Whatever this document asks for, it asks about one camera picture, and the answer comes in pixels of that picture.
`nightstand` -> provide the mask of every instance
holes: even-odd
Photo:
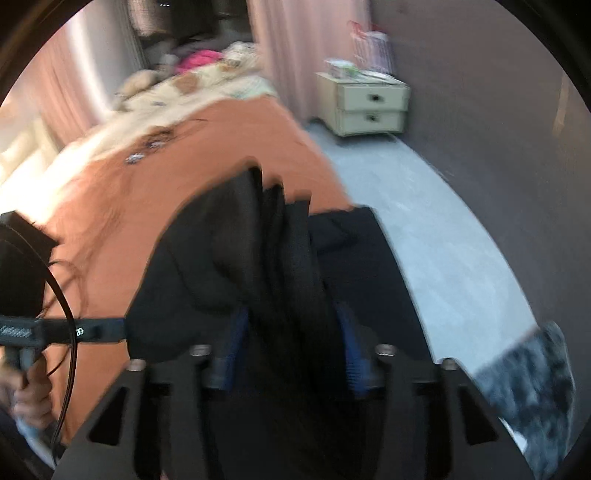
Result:
[[[339,137],[404,130],[410,87],[399,80],[316,74],[320,119]]]

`curtain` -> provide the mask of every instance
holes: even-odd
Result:
[[[61,147],[84,136],[97,124],[65,27],[43,45],[21,77],[27,95]]]
[[[301,122],[317,115],[315,72],[324,60],[353,60],[349,21],[369,24],[369,0],[249,0],[265,73]]]
[[[139,41],[138,35],[133,28],[133,20],[129,11],[129,5],[125,0],[115,0],[117,9],[117,19],[121,25],[121,31],[124,35],[125,45],[129,52],[129,60],[134,70],[143,70],[148,68],[148,60],[145,57],[144,49]]]

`wall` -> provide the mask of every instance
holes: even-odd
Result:
[[[413,89],[404,141],[507,258],[538,323],[556,321],[591,411],[591,119],[544,46],[493,0],[372,0]]]
[[[105,120],[113,95],[137,70],[121,28],[119,0],[93,0],[68,22],[71,47],[95,112]]]

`hand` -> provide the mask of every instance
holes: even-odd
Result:
[[[27,380],[25,387],[23,373],[0,361],[0,385],[14,392],[12,415],[22,417],[31,427],[42,430],[54,420],[49,397],[52,385],[43,355],[28,370]]]

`bedspread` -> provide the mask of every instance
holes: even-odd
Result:
[[[130,163],[130,157],[137,162]],[[218,101],[88,164],[68,185],[46,229],[62,243],[54,259],[65,262],[54,272],[74,314],[123,316],[156,240],[175,213],[249,161],[262,167],[265,182],[281,179],[288,200],[311,194],[313,213],[349,208],[328,160],[276,98]],[[47,315],[62,313],[53,305]],[[63,351],[48,349],[50,367]],[[79,347],[66,440],[127,360],[125,344]],[[66,376],[67,368],[61,368],[53,377],[56,412]]]

